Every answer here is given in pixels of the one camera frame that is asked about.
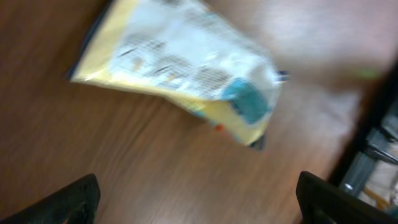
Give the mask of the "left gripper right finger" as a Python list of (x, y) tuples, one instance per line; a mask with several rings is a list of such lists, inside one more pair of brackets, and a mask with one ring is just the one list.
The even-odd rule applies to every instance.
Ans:
[(320, 223), (323, 212), (336, 223), (390, 223), (397, 219), (356, 197), (330, 185), (310, 172), (300, 173), (296, 196), (304, 223)]

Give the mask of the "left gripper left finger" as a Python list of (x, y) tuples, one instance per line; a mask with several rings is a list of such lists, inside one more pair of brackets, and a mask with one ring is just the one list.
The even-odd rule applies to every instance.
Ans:
[(1, 220), (1, 224), (94, 224), (101, 192), (94, 174), (88, 174), (37, 203)]

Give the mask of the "cream and blue snack bag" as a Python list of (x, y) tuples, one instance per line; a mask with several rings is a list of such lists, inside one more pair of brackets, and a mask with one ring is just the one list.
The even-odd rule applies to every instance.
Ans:
[(257, 151), (287, 75), (203, 1), (110, 1), (69, 79), (161, 96)]

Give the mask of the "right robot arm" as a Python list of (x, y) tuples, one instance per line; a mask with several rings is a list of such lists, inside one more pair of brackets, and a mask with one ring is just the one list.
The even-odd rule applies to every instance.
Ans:
[(330, 182), (397, 219), (397, 63), (372, 97)]

